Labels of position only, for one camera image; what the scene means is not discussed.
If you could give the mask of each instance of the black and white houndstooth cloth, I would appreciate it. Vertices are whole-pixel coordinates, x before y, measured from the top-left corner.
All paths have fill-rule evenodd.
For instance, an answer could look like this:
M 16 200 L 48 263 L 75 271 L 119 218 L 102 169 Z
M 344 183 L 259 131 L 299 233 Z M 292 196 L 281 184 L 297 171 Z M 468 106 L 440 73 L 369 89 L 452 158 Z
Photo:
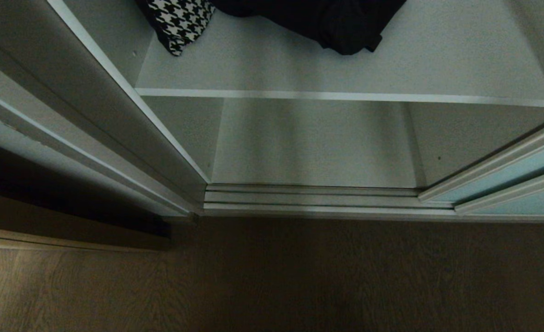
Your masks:
M 175 56 L 202 35 L 215 12 L 208 0 L 137 0 L 137 4 L 159 41 Z

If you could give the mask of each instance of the hardwood floor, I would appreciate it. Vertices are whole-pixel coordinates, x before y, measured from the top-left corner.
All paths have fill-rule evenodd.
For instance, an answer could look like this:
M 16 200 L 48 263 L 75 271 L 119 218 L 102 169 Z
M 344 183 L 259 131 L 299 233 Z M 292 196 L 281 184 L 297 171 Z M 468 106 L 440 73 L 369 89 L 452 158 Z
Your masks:
M 0 249 L 0 331 L 544 331 L 544 225 L 206 218 L 175 243 Z

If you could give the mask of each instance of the closet shelf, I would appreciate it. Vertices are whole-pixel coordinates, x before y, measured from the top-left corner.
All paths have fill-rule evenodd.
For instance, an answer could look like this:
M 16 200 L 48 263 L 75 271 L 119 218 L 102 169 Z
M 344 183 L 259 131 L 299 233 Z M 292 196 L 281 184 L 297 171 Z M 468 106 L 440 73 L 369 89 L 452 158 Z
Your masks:
M 323 50 L 262 18 L 217 12 L 172 57 L 154 37 L 143 96 L 434 101 L 544 107 L 544 72 L 502 0 L 408 1 L 377 52 Z

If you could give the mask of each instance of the closet wall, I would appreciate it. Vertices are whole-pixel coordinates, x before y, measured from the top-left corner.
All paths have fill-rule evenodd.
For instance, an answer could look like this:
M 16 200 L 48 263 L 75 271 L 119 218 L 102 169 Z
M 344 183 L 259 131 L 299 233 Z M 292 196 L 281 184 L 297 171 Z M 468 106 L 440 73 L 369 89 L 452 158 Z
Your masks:
M 144 97 L 175 139 L 212 178 L 223 98 Z
M 215 183 L 422 186 L 402 103 L 227 99 Z
M 407 103 L 427 185 L 544 124 L 544 108 Z

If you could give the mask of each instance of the white closet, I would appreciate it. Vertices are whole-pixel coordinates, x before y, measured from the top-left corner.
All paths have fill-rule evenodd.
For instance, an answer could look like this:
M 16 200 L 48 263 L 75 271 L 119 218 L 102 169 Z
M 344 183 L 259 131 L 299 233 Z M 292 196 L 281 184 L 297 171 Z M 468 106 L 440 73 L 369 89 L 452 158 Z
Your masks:
M 217 12 L 181 57 L 132 0 L 48 2 L 213 187 L 425 189 L 544 124 L 538 2 L 409 0 L 352 56 Z

